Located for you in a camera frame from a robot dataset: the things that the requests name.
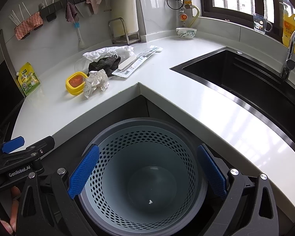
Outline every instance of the faucet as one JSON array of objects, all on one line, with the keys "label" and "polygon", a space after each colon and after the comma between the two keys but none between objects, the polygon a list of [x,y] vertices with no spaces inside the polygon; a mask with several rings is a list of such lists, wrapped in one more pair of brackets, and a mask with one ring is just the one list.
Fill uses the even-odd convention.
[{"label": "faucet", "polygon": [[289,41],[289,50],[287,53],[286,61],[285,61],[285,64],[283,65],[282,71],[280,73],[280,77],[283,80],[287,80],[290,72],[295,68],[295,61],[292,60],[294,48],[295,48],[295,31],[293,32],[291,39]]}]

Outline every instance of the floral patterned bowl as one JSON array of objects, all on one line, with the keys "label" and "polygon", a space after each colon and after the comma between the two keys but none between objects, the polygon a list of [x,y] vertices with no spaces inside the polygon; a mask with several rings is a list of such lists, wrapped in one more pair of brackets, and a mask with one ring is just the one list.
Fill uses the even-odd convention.
[{"label": "floral patterned bowl", "polygon": [[176,32],[181,39],[192,39],[196,35],[197,30],[188,27],[178,27]]}]

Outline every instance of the trash can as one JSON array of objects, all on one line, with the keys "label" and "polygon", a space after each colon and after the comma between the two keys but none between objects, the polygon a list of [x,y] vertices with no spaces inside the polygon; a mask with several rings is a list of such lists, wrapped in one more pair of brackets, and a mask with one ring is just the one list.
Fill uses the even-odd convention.
[{"label": "trash can", "polygon": [[124,120],[91,144],[101,153],[79,200],[105,232],[172,235],[202,206],[207,181],[195,146],[177,126],[151,118]]}]

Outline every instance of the kitchen sink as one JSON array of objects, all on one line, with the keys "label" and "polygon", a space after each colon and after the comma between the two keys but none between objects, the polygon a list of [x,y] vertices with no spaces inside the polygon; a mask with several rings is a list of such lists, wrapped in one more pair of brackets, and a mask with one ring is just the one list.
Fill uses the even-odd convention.
[{"label": "kitchen sink", "polygon": [[223,48],[171,69],[232,99],[295,151],[295,87],[266,65],[242,52]]}]

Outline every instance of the blue gripper pad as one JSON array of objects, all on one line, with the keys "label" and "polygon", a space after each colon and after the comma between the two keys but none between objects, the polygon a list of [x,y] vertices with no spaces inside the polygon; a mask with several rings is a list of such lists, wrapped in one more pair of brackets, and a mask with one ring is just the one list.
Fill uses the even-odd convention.
[{"label": "blue gripper pad", "polygon": [[97,145],[94,145],[69,179],[68,194],[71,199],[74,199],[76,195],[82,192],[98,160],[99,148]]},{"label": "blue gripper pad", "polygon": [[24,143],[25,143],[24,138],[19,136],[15,139],[12,139],[12,140],[4,143],[1,150],[3,153],[8,154],[8,153],[16,150],[17,148],[24,146]]},{"label": "blue gripper pad", "polygon": [[213,189],[213,192],[219,197],[225,199],[227,195],[226,178],[208,153],[206,146],[198,146],[197,158],[211,188]]}]

